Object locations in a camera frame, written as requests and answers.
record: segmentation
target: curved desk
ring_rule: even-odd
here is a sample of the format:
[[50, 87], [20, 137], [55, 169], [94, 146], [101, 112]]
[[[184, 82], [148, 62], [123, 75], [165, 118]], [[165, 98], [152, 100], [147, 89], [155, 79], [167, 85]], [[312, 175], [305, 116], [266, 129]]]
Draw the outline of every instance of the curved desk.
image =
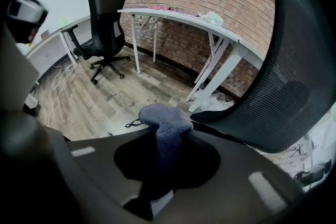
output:
[[[196, 85], [190, 92], [189, 96], [186, 98], [185, 100], [186, 102], [190, 100], [192, 95], [197, 91], [200, 85], [210, 75], [211, 71], [215, 68], [216, 64], [220, 60], [227, 46], [229, 44], [232, 45], [233, 47], [232, 52], [230, 53], [224, 64], [221, 66], [221, 68], [218, 70], [217, 74], [208, 84], [208, 86], [203, 90], [200, 96], [189, 107], [188, 110], [190, 112], [193, 112], [195, 109], [197, 109], [202, 104], [202, 102], [222, 84], [222, 82], [230, 75], [230, 73], [234, 70], [234, 68], [242, 58], [250, 62], [257, 69], [260, 69], [261, 65], [263, 64], [262, 62], [265, 58], [265, 55], [263, 55], [257, 48], [255, 48], [249, 42], [242, 39], [239, 35], [232, 32], [231, 30], [210, 24], [204, 20], [201, 20], [199, 17], [174, 12], [170, 10], [159, 10], [151, 8], [128, 8], [128, 9], [120, 9], [118, 10], [118, 12], [131, 14], [133, 49], [136, 61], [136, 69], [139, 74], [141, 71], [138, 59], [138, 49], [136, 46], [137, 35], [145, 34], [148, 32], [154, 32], [153, 62], [155, 62], [156, 37], [158, 34], [157, 24], [160, 18], [174, 20], [176, 22], [191, 25], [208, 32], [209, 48], [211, 54], [207, 62], [205, 63], [204, 67], [200, 71], [198, 77], [196, 78], [195, 80]], [[140, 27], [138, 32], [135, 29], [135, 20], [134, 20], [135, 15], [149, 16], [148, 19]], [[219, 40], [216, 43], [214, 42], [214, 36], [219, 37]]]
[[[80, 24], [89, 19], [90, 16], [86, 16], [69, 25]], [[69, 56], [73, 64], [76, 63], [75, 59], [77, 59], [78, 57], [71, 53], [72, 42], [67, 35], [61, 33], [62, 29], [63, 28], [58, 28], [56, 31], [51, 33], [48, 37], [41, 40], [37, 44], [17, 44], [17, 47], [21, 51], [21, 53], [37, 69], [40, 77], [44, 73], [46, 73], [52, 67], [52, 65], [59, 61], [65, 54]]]

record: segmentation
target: laminate flooring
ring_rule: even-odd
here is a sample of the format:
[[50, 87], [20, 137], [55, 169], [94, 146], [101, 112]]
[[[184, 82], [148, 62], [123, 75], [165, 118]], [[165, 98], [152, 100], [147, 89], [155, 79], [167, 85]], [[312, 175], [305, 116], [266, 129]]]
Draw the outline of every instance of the laminate flooring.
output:
[[[97, 76], [97, 85], [90, 81], [97, 67], [94, 70], [89, 67], [99, 58], [92, 57], [85, 61], [80, 57], [77, 60], [76, 67], [54, 103], [49, 127], [60, 130], [65, 137], [75, 141], [145, 128], [146, 125], [130, 128], [125, 125], [138, 118], [142, 107], [153, 103], [178, 106], [185, 111], [186, 117], [190, 115], [187, 111], [190, 102], [185, 103], [184, 100], [194, 86], [194, 78], [163, 62], [153, 63], [150, 56], [142, 53], [139, 53], [142, 72], [137, 74], [133, 50], [125, 47], [119, 55], [130, 55], [132, 58], [131, 62], [121, 60], [114, 63], [125, 78], [120, 79], [110, 67], [105, 67]], [[70, 64], [69, 58], [63, 61], [60, 64], [62, 72]], [[53, 101], [70, 73], [66, 71], [58, 87], [52, 89], [59, 70], [52, 70], [33, 92], [41, 105], [38, 119], [44, 125], [48, 124]]]

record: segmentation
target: office chair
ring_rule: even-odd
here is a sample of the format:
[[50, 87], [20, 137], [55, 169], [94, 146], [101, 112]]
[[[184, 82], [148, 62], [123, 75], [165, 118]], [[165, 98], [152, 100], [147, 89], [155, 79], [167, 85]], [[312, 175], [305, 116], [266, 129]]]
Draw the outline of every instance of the office chair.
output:
[[303, 137], [336, 100], [336, 46], [318, 0], [275, 0], [273, 34], [252, 85], [231, 108], [191, 119], [268, 153]]
[[90, 69], [100, 65], [91, 78], [93, 84], [98, 83], [95, 77], [105, 66], [111, 67], [123, 79], [124, 74], [112, 63], [123, 59], [131, 60], [129, 56], [115, 57], [125, 44], [125, 35], [120, 26], [121, 14], [118, 13], [118, 10], [123, 8], [124, 3], [125, 0], [89, 0], [92, 39], [82, 45], [79, 45], [73, 31], [78, 25], [69, 26], [61, 31], [62, 33], [69, 33], [76, 46], [74, 49], [75, 55], [82, 56], [85, 60], [92, 56], [103, 56], [102, 60], [90, 64]]

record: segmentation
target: cable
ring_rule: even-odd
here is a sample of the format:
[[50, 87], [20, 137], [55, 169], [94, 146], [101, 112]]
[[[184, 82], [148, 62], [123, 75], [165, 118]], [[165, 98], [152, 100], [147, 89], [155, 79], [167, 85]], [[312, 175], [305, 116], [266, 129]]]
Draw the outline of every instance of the cable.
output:
[[62, 78], [63, 78], [63, 74], [64, 74], [66, 71], [70, 71], [70, 73], [69, 73], [69, 75], [67, 76], [67, 79], [65, 80], [65, 82], [63, 83], [62, 88], [61, 88], [61, 90], [59, 91], [58, 95], [56, 96], [56, 98], [55, 98], [54, 101], [52, 102], [52, 107], [51, 107], [51, 109], [50, 109], [50, 113], [49, 113], [49, 117], [48, 117], [48, 124], [47, 124], [47, 127], [49, 127], [49, 123], [50, 123], [50, 115], [51, 115], [51, 113], [52, 113], [52, 111], [53, 111], [53, 109], [54, 109], [54, 104], [55, 104], [56, 100], [58, 99], [58, 97], [60, 96], [60, 94], [62, 93], [63, 88], [64, 88], [65, 84], [67, 83], [68, 78], [70, 77], [71, 73], [72, 73], [73, 70], [75, 69], [75, 67], [76, 67], [76, 63], [72, 63], [71, 65], [69, 65], [69, 66], [66, 68], [66, 70], [64, 70], [64, 72], [63, 72], [62, 75], [61, 75], [61, 79], [59, 80], [59, 82], [57, 83], [57, 85], [54, 87], [55, 80], [56, 80], [56, 78], [58, 77], [58, 75], [61, 73], [61, 71], [62, 71], [62, 67], [63, 67], [63, 66], [56, 66], [56, 67], [60, 67], [61, 69], [60, 69], [60, 71], [58, 72], [58, 74], [55, 76], [54, 81], [53, 81], [53, 83], [52, 83], [52, 85], [51, 85], [51, 87], [52, 87], [53, 90], [56, 89], [57, 86], [61, 83]]
[[54, 86], [55, 81], [56, 81], [56, 78], [57, 78], [58, 75], [61, 73], [61, 71], [62, 71], [62, 67], [63, 67], [63, 66], [56, 66], [56, 67], [55, 67], [54, 65], [52, 65], [52, 66], [55, 67], [55, 68], [60, 67], [60, 70], [59, 70], [58, 74], [55, 76], [54, 81], [53, 81], [53, 83], [52, 83], [52, 85], [51, 85], [51, 87], [52, 87], [53, 90], [56, 89], [57, 86], [59, 86], [59, 84], [61, 83], [62, 78], [63, 78], [63, 74], [64, 74], [67, 70], [68, 70], [68, 71], [71, 71], [72, 69], [69, 70], [69, 68], [72, 67], [72, 66], [73, 66], [73, 68], [74, 68], [75, 65], [76, 65], [75, 63], [72, 63], [71, 65], [68, 66], [68, 68], [67, 68], [66, 70], [64, 70], [64, 72], [63, 72], [62, 75], [61, 75], [61, 79], [59, 80], [59, 82], [57, 83], [56, 86]]

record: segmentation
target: chair seat cushion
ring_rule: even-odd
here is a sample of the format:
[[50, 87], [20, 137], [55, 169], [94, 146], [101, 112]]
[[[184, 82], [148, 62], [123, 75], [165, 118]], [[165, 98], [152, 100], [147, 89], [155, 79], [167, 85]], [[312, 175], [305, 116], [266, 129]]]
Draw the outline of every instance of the chair seat cushion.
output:
[[77, 56], [83, 56], [84, 60], [90, 59], [92, 56], [102, 56], [101, 52], [96, 49], [93, 45], [93, 40], [89, 39], [80, 45], [84, 55], [81, 54], [81, 51], [78, 48], [74, 49], [74, 54]]

